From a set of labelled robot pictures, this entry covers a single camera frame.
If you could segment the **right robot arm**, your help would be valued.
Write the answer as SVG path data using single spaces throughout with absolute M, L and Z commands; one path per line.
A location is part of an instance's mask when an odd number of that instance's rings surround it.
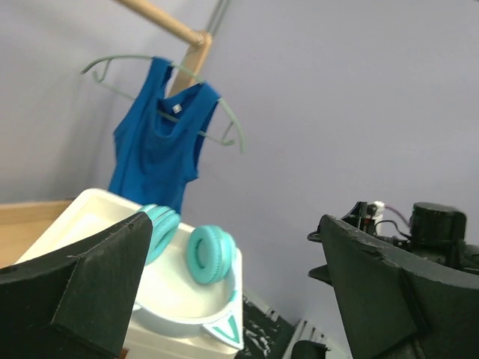
M 478 274 L 478 246 L 466 242 L 467 215 L 453 206 L 417 202 L 407 218 L 381 201 L 359 201 L 341 220 L 431 262 Z

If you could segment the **blue tank top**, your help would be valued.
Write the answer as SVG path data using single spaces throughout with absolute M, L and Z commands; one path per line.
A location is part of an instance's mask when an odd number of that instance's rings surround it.
M 152 59 L 139 95 L 114 131 L 116 165 L 108 190 L 180 212 L 186 185 L 198 177 L 201 133 L 219 95 L 202 82 L 166 96 L 172 72 L 169 61 Z

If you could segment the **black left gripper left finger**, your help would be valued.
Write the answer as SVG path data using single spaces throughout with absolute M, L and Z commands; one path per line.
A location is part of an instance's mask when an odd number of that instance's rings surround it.
M 153 225 L 139 212 L 1 269 L 2 358 L 119 358 Z

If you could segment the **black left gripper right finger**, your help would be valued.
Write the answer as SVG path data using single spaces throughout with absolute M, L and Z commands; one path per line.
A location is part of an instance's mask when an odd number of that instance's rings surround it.
M 477 358 L 478 276 L 380 241 L 331 215 L 316 240 L 354 358 Z

